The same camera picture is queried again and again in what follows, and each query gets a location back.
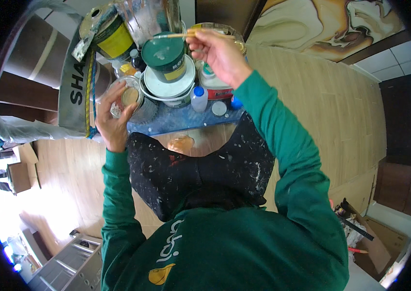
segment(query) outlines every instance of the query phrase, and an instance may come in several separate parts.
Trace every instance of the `marble pattern painting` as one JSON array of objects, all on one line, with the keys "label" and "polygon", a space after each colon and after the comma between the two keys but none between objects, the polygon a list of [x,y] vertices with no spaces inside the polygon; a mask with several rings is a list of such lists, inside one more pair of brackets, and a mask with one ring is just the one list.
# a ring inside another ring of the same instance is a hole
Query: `marble pattern painting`
[{"label": "marble pattern painting", "polygon": [[267,0],[247,42],[337,62],[404,28],[385,0]]}]

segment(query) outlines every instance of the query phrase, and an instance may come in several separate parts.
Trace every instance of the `wood plank flooring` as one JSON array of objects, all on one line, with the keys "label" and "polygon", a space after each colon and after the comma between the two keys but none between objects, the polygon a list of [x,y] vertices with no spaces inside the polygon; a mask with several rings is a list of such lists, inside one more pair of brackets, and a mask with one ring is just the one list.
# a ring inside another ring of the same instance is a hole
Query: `wood plank flooring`
[{"label": "wood plank flooring", "polygon": [[[367,207],[377,163],[386,155],[386,127],[379,86],[345,64],[336,64],[280,48],[248,45],[249,64],[278,90],[278,97],[298,117],[320,150],[322,170],[330,177],[329,196],[344,197],[362,212]],[[156,137],[162,145],[180,134],[194,138],[186,154],[207,155],[231,136],[232,124],[188,130]],[[73,229],[100,237],[103,225],[105,147],[90,140],[37,142],[42,190],[19,195],[22,218],[38,229],[51,253],[68,241]],[[265,197],[276,211],[278,163]],[[133,192],[136,218],[149,237],[162,223]]]}]

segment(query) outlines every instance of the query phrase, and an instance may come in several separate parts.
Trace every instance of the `bucket handle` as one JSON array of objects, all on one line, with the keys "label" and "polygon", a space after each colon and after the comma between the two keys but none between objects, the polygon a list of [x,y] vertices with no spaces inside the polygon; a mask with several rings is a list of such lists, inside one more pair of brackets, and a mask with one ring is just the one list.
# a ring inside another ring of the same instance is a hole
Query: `bucket handle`
[{"label": "bucket handle", "polygon": [[[146,90],[144,90],[144,84],[143,84],[143,82],[142,82],[142,80],[143,80],[143,78],[144,78],[144,73],[145,73],[145,72],[146,72],[146,71],[144,70],[144,72],[143,72],[143,73],[141,74],[141,76],[139,77],[139,84],[140,84],[139,88],[140,88],[141,91],[144,93],[144,95],[148,96],[150,99],[154,99],[154,100],[162,101],[162,102],[163,102],[163,101],[165,101],[165,102],[170,102],[170,101],[183,100],[183,99],[185,98],[184,95],[182,95],[182,96],[180,96],[180,97],[175,97],[175,98],[159,98],[159,97],[155,97],[155,96],[152,96],[151,94],[147,93]],[[190,88],[189,91],[188,91],[188,95],[191,94],[191,91],[194,89],[195,85],[196,85],[196,83],[192,83],[192,86],[191,86],[191,88]]]}]

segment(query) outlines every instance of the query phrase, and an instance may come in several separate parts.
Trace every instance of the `yellow hard hat logo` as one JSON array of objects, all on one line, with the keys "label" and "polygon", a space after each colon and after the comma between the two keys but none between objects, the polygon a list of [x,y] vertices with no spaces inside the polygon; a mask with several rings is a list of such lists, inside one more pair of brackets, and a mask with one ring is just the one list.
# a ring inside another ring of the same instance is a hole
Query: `yellow hard hat logo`
[{"label": "yellow hard hat logo", "polygon": [[162,285],[167,280],[171,268],[176,264],[167,265],[161,269],[154,269],[149,271],[149,281],[155,285]]}]

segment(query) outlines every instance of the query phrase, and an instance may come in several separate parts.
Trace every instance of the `black tool handle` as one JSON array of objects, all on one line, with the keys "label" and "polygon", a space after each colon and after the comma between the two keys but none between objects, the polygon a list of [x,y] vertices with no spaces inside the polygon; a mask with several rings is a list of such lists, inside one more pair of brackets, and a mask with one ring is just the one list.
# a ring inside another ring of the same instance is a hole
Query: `black tool handle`
[{"label": "black tool handle", "polygon": [[337,214],[338,218],[347,226],[349,226],[350,228],[352,228],[353,230],[359,232],[361,235],[363,235],[365,238],[367,238],[370,241],[373,241],[373,236],[368,234],[366,231],[361,230],[359,227],[355,226],[354,224],[350,223],[348,220],[346,220],[346,218],[341,217]]}]

